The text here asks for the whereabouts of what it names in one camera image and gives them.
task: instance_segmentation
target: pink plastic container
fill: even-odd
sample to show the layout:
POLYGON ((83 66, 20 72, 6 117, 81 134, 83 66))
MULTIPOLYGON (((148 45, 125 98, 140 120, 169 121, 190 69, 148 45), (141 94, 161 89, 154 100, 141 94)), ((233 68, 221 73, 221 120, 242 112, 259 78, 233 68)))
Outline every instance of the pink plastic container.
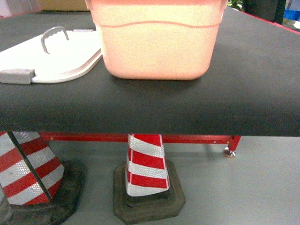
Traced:
POLYGON ((227 0, 86 0, 108 71, 191 80, 210 65, 227 0))

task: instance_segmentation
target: cone base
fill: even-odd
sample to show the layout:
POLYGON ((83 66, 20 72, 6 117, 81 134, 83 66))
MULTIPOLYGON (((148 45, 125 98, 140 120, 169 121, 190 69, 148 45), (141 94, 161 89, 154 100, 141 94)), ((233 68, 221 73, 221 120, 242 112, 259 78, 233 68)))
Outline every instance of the cone base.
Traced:
POLYGON ((125 168, 121 164, 113 173, 113 212, 125 224, 155 221, 179 215, 186 200, 174 164, 166 160, 170 188, 168 191, 142 197, 126 192, 125 168))
POLYGON ((13 211, 9 206, 9 203, 6 198, 0 200, 0 224, 8 224, 11 216, 13 215, 13 211))
POLYGON ((64 176, 53 201, 37 205, 11 205, 13 215, 9 225, 58 225, 62 224, 77 209, 84 183, 85 167, 75 162, 62 162, 64 176))

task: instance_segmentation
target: black table top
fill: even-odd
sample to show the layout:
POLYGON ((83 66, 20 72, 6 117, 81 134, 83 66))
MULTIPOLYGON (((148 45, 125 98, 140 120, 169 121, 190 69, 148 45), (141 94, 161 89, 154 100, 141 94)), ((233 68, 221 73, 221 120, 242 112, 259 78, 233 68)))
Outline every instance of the black table top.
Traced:
MULTIPOLYGON (((0 51, 57 25, 94 28, 84 12, 8 18, 0 51)), ((0 130, 300 136, 300 35, 228 8, 200 79, 122 80, 102 60, 70 82, 0 84, 0 130)))

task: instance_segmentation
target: gray floor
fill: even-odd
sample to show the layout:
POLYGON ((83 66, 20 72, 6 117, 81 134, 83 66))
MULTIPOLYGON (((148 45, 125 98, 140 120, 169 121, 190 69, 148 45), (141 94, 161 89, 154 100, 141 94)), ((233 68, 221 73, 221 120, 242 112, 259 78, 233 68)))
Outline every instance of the gray floor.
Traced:
MULTIPOLYGON (((126 143, 51 142, 61 160, 88 167, 78 211, 64 225, 122 225, 113 215, 113 170, 126 143)), ((145 225, 299 225, 300 138, 242 137, 237 157, 224 145, 165 144, 186 196, 176 218, 145 225)))

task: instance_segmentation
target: caster wheel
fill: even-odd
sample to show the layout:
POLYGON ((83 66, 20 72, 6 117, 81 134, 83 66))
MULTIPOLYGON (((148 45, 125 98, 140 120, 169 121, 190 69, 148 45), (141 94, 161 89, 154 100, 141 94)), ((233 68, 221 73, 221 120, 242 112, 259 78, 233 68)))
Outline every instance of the caster wheel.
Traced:
POLYGON ((227 158, 234 158, 236 156, 235 151, 229 151, 228 147, 224 149, 223 154, 227 158))

